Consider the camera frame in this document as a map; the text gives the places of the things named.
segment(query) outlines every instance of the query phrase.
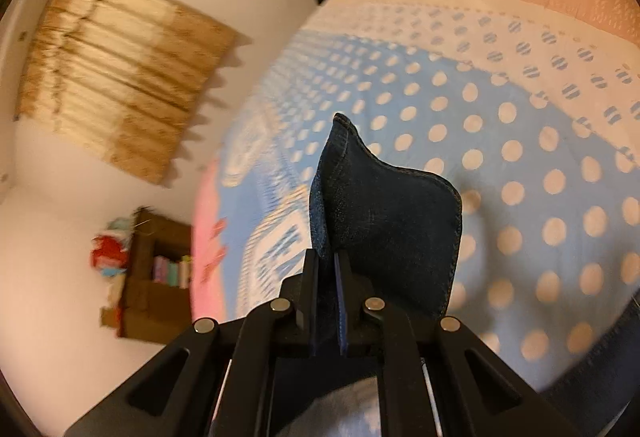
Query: black metal bracket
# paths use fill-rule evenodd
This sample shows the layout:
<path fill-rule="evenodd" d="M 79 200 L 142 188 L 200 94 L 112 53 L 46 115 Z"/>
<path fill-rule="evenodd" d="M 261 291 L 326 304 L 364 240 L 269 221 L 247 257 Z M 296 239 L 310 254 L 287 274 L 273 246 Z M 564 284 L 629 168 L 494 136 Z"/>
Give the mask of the black metal bracket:
<path fill-rule="evenodd" d="M 577 436 L 458 319 L 409 315 L 373 296 L 344 251 L 334 263 L 340 353 L 378 360 L 383 437 Z M 272 435 L 274 364 L 316 353 L 317 296 L 318 255 L 308 250 L 279 298 L 244 319 L 197 320 L 65 436 Z"/>

